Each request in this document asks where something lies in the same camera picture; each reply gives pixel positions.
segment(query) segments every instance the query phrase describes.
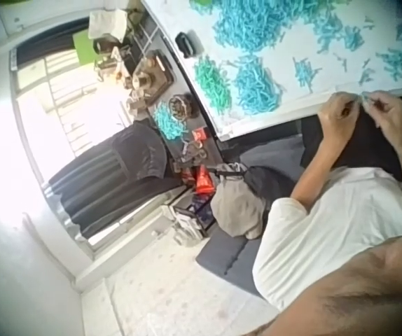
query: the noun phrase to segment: window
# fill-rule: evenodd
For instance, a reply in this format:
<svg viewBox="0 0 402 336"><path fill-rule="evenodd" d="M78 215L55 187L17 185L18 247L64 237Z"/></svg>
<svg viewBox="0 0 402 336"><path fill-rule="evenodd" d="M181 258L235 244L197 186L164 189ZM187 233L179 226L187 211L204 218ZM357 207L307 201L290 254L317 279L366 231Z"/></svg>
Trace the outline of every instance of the window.
<svg viewBox="0 0 402 336"><path fill-rule="evenodd" d="M132 122L125 91L99 82L93 64L80 66L75 50L36 60L16 75L18 111L40 182Z"/></svg>

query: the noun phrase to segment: hand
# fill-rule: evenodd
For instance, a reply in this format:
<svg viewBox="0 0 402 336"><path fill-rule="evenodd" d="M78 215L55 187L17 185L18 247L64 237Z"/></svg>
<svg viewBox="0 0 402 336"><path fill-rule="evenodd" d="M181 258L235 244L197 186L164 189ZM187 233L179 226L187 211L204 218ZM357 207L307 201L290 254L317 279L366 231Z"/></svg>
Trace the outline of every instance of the hand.
<svg viewBox="0 0 402 336"><path fill-rule="evenodd" d="M328 148L342 151L355 130L360 114L358 96L337 92L322 106L318 113L324 134L324 144Z"/></svg>
<svg viewBox="0 0 402 336"><path fill-rule="evenodd" d="M363 96L363 107L397 153L402 152L402 99L384 91Z"/></svg>

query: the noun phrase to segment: person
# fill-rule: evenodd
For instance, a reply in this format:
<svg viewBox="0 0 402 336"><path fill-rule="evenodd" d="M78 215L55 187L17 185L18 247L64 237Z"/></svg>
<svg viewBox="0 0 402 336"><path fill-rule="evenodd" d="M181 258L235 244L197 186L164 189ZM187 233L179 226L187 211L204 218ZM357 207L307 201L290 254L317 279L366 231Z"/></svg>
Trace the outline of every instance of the person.
<svg viewBox="0 0 402 336"><path fill-rule="evenodd" d="M402 176L335 165L362 104L402 172L402 100L364 97L339 92L322 106L316 153L291 196L272 205L253 268L280 312L264 335L402 335Z"/></svg>

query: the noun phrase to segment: skin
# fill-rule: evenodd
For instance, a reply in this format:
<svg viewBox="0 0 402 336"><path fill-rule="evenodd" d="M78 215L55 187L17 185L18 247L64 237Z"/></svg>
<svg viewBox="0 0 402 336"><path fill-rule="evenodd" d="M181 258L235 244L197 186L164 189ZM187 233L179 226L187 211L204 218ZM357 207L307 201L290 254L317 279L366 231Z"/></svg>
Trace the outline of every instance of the skin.
<svg viewBox="0 0 402 336"><path fill-rule="evenodd" d="M394 147L402 166L402 100L387 92L366 96L366 113ZM323 141L291 194L307 209L318 198L331 167L352 137L358 113L359 100L345 92L334 94L321 108ZM345 316L328 308L330 298L364 294L402 297L402 237L357 254L308 287L274 321L247 335L402 335L401 303L368 305Z"/></svg>
<svg viewBox="0 0 402 336"><path fill-rule="evenodd" d="M375 125L381 128L384 137L397 152L402 166L402 99L383 91L368 93L366 96L369 99L363 101L365 111L375 121Z"/></svg>
<svg viewBox="0 0 402 336"><path fill-rule="evenodd" d="M343 115L343 111L348 111L348 114ZM352 137L358 116L357 96L346 92L333 94L318 113L324 138L291 193L291 198L298 200L306 209L316 201L333 164Z"/></svg>

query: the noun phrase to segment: green object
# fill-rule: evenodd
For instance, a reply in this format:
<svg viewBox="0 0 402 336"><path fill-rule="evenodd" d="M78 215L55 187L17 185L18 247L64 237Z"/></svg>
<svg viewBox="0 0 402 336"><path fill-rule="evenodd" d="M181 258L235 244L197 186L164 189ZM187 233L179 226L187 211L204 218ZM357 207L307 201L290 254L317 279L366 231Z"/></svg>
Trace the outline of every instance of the green object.
<svg viewBox="0 0 402 336"><path fill-rule="evenodd" d="M14 4L18 4L20 2L26 2L29 0L0 0L0 4L1 5L14 5Z"/></svg>
<svg viewBox="0 0 402 336"><path fill-rule="evenodd" d="M102 59L102 56L95 52L93 47L94 41L89 39L87 29L75 33L72 37L80 65L93 63Z"/></svg>
<svg viewBox="0 0 402 336"><path fill-rule="evenodd" d="M212 0L193 0L193 2L202 6L209 6L212 4Z"/></svg>
<svg viewBox="0 0 402 336"><path fill-rule="evenodd" d="M208 57L202 57L195 64L195 80L209 99L210 106L216 109L220 115L224 115L232 106L232 96L226 72L221 73L215 61Z"/></svg>

